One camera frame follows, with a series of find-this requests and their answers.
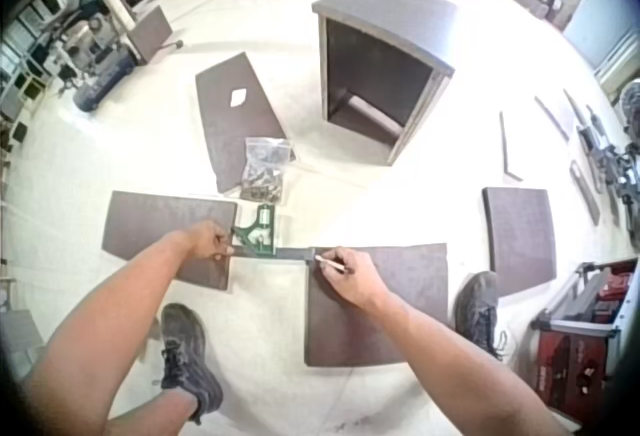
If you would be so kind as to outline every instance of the shoelace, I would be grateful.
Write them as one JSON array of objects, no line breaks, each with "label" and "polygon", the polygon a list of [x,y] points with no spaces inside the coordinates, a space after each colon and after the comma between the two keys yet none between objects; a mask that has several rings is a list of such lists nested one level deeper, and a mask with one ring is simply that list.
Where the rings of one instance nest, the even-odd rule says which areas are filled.
[{"label": "shoelace", "polygon": [[167,341],[165,349],[162,351],[162,357],[164,358],[165,377],[180,379],[184,373],[183,361],[180,357],[180,343]]},{"label": "shoelace", "polygon": [[506,331],[500,332],[500,339],[496,348],[493,344],[493,328],[497,317],[496,308],[487,308],[479,312],[477,324],[479,333],[485,338],[485,347],[483,349],[498,361],[502,361],[502,352],[507,346],[507,333]]}]

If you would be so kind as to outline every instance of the foot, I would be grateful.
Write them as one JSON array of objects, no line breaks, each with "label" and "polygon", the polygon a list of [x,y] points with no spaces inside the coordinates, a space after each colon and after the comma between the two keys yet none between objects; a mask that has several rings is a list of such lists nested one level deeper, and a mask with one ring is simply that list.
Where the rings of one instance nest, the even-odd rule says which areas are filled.
[{"label": "foot", "polygon": [[182,304],[167,304],[162,310],[165,349],[162,389],[182,388],[198,399],[198,409],[189,418],[200,424],[203,414],[222,404],[222,388],[204,362],[204,329],[195,313]]},{"label": "foot", "polygon": [[475,274],[456,299],[456,332],[494,358],[501,359],[493,341],[498,319],[497,307],[496,274],[491,271]]}]

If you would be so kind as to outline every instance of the epoxy floor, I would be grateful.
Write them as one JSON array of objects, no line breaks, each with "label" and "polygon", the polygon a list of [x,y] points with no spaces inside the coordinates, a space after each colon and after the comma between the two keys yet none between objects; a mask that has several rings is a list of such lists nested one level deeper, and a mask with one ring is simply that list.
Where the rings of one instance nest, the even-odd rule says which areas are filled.
[{"label": "epoxy floor", "polygon": [[[3,213],[16,307],[29,308],[49,338],[75,304],[123,262],[101,251],[112,190],[214,196],[200,126],[195,75],[246,51],[292,140],[278,244],[448,244],[450,306],[465,277],[489,265],[481,190],[508,185],[549,191],[558,279],[504,298],[500,325],[516,355],[529,349],[529,320],[585,260],[631,254],[606,197],[594,228],[569,176],[569,144],[533,106],[542,87],[568,87],[598,112],[615,143],[617,118],[586,63],[554,28],[512,0],[451,0],[476,18],[464,64],[393,167],[376,142],[322,121],[315,0],[156,0],[180,50],[163,51],[119,84],[98,111],[77,111],[52,90],[26,117],[12,155]],[[531,135],[524,182],[503,174],[499,112],[516,108]],[[241,222],[255,205],[241,203]],[[234,260],[226,293],[174,282],[165,302],[189,305],[206,324],[208,360],[225,389],[218,413],[185,435],[456,434],[405,364],[320,370],[303,363],[305,278],[296,263]],[[117,415],[159,392],[160,344],[150,341],[114,403]]]}]

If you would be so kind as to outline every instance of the bag of screws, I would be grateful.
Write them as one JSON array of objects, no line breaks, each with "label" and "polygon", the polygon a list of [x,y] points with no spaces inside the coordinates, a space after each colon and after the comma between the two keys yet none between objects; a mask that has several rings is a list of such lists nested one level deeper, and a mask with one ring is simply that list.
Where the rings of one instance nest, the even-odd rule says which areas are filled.
[{"label": "bag of screws", "polygon": [[240,197],[260,203],[280,202],[291,144],[286,139],[246,138],[245,145],[247,164],[242,173]]}]

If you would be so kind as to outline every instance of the metal ruler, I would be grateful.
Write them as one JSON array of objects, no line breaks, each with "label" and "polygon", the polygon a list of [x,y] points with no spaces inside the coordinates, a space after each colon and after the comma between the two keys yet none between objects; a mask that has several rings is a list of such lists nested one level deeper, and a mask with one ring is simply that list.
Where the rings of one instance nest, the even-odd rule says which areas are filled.
[{"label": "metal ruler", "polygon": [[587,180],[584,178],[584,174],[582,174],[582,170],[578,163],[575,161],[571,161],[571,166],[569,167],[569,172],[571,173],[571,177],[578,185],[578,189],[580,190],[580,194],[582,194],[582,199],[587,203],[587,208],[589,209],[589,214],[591,215],[591,220],[593,224],[596,226],[600,222],[600,208],[598,207],[598,203],[596,203],[595,198],[593,197],[593,193],[587,184]]},{"label": "metal ruler", "polygon": [[291,261],[313,261],[315,248],[275,248],[273,254],[258,254],[246,246],[233,246],[233,258],[282,259]]}]

